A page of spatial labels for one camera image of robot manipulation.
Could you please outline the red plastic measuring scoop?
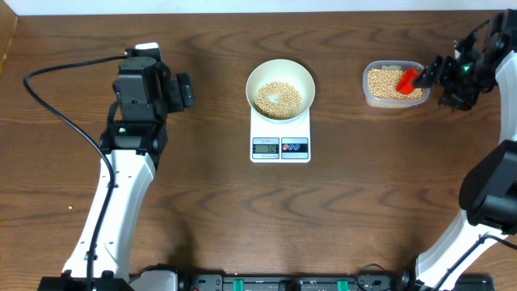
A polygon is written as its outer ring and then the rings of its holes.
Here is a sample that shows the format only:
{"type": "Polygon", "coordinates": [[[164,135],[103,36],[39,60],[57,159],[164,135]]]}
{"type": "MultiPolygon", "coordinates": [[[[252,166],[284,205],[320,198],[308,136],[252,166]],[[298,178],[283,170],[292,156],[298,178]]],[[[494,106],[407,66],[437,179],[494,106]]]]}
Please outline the red plastic measuring scoop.
{"type": "Polygon", "coordinates": [[[408,95],[414,91],[413,81],[419,76],[419,72],[410,68],[403,73],[396,86],[397,93],[408,95]]]}

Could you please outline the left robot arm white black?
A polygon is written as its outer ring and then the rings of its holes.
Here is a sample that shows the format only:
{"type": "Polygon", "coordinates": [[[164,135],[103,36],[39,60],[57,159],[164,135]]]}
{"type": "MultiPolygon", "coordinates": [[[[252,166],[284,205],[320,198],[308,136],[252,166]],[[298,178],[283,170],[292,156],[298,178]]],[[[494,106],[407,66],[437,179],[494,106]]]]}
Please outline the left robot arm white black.
{"type": "Polygon", "coordinates": [[[92,145],[101,157],[97,190],[81,237],[59,276],[40,290],[178,290],[179,275],[162,265],[133,279],[129,256],[143,198],[167,143],[168,114],[193,104],[187,74],[152,57],[119,57],[116,101],[92,145]]]}

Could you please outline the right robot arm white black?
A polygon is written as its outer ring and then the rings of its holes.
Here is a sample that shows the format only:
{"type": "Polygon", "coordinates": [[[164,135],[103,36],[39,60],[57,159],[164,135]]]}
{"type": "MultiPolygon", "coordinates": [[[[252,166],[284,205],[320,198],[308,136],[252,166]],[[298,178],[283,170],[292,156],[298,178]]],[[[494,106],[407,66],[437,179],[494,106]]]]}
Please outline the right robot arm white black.
{"type": "Polygon", "coordinates": [[[495,243],[516,233],[516,12],[508,9],[485,21],[482,50],[476,33],[455,43],[452,57],[437,56],[412,82],[415,88],[443,88],[439,104],[470,110],[479,94],[499,89],[498,146],[464,178],[460,211],[440,238],[405,272],[400,290],[452,290],[462,273],[495,243]]]}

